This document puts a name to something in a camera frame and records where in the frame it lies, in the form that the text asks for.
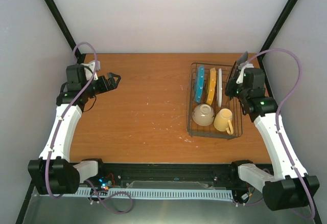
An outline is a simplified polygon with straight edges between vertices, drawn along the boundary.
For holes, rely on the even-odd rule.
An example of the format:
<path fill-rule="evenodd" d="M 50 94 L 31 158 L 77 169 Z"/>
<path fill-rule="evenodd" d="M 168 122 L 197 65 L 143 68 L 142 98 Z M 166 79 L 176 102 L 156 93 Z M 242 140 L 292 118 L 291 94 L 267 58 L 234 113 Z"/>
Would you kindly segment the black striped plate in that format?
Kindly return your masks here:
<path fill-rule="evenodd" d="M 241 64 L 245 63 L 248 60 L 248 52 L 245 51 L 241 57 L 233 64 L 233 67 L 228 75 L 228 81 L 237 79 L 237 67 L 239 67 Z"/>

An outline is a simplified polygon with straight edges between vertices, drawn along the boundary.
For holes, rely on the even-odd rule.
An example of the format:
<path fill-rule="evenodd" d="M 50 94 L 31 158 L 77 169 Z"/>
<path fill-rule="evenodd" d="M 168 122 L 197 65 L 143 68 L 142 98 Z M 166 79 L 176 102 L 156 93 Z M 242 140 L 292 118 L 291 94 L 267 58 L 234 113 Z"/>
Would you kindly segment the white blue striped plate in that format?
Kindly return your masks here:
<path fill-rule="evenodd" d="M 222 69 L 218 69 L 218 74 L 217 74 L 217 106 L 221 107 L 222 106 Z"/>

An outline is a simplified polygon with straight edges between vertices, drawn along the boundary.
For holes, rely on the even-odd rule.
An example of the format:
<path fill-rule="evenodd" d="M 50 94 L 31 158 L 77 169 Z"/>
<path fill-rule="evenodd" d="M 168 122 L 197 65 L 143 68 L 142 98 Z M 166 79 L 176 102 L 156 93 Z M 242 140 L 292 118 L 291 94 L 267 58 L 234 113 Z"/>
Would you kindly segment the orange polka dot plate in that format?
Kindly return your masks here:
<path fill-rule="evenodd" d="M 215 88 L 217 82 L 217 72 L 215 68 L 211 68 L 207 75 L 206 79 L 206 88 L 205 88 L 205 103 L 208 105 L 212 105 L 214 96 L 215 96 Z"/>

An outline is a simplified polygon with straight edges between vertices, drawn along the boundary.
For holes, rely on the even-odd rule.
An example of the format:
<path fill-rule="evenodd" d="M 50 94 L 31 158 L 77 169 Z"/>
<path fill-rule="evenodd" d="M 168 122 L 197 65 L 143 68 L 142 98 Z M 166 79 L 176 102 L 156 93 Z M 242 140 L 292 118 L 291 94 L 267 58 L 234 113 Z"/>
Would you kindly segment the yellow ceramic mug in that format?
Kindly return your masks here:
<path fill-rule="evenodd" d="M 233 114 L 232 111 L 223 108 L 221 109 L 214 119 L 214 128 L 220 132 L 226 132 L 228 135 L 232 135 L 233 125 L 232 125 Z"/>

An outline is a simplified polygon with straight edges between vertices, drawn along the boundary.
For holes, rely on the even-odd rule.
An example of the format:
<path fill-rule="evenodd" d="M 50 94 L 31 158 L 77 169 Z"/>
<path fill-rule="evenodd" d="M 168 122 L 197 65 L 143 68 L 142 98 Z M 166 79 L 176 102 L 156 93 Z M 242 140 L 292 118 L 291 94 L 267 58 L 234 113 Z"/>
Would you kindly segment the teal polka dot plate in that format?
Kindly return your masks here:
<path fill-rule="evenodd" d="M 205 68 L 203 65 L 201 65 L 197 68 L 195 85 L 194 85 L 194 101 L 196 103 L 200 103 L 202 98 L 204 75 L 205 75 Z"/>

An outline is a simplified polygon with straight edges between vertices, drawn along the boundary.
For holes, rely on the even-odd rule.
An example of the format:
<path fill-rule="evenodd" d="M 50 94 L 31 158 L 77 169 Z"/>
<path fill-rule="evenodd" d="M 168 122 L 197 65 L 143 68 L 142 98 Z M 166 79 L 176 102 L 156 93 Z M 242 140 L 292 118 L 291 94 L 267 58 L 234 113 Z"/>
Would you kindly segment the cream ceramic bowl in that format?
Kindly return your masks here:
<path fill-rule="evenodd" d="M 211 125 L 214 121 L 214 118 L 214 109 L 206 103 L 197 105 L 192 112 L 193 121 L 200 126 Z"/>

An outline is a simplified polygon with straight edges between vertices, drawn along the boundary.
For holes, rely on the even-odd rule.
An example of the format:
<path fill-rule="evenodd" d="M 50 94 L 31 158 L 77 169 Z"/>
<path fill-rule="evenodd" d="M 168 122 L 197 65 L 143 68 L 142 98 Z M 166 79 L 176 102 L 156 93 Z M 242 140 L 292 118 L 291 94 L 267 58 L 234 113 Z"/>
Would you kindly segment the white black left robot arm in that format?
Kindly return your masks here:
<path fill-rule="evenodd" d="M 55 121 L 49 139 L 39 158 L 28 164 L 28 172 L 40 195 L 73 194 L 88 179 L 97 185 L 106 180 L 101 159 L 85 159 L 75 165 L 69 159 L 75 129 L 86 111 L 86 103 L 116 89 L 121 80 L 114 73 L 98 76 L 99 70 L 97 61 L 66 68 L 67 81 L 56 98 Z"/>

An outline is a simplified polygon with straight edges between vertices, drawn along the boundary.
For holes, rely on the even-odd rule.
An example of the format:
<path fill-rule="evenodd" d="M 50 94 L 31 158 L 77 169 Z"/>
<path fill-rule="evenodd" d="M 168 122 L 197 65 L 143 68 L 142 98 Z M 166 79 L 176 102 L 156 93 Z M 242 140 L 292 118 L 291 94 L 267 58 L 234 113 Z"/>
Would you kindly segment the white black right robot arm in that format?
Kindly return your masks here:
<path fill-rule="evenodd" d="M 282 117 L 277 112 L 277 103 L 265 93 L 262 69 L 250 64 L 232 68 L 225 94 L 231 99 L 237 98 L 242 113 L 250 116 L 265 143 L 273 167 L 273 174 L 269 174 L 250 161 L 239 161 L 238 177 L 260 191 L 266 206 L 272 211 L 306 206 L 314 210 L 313 196 L 320 186 L 319 180 L 308 175 L 297 158 L 283 128 Z"/>

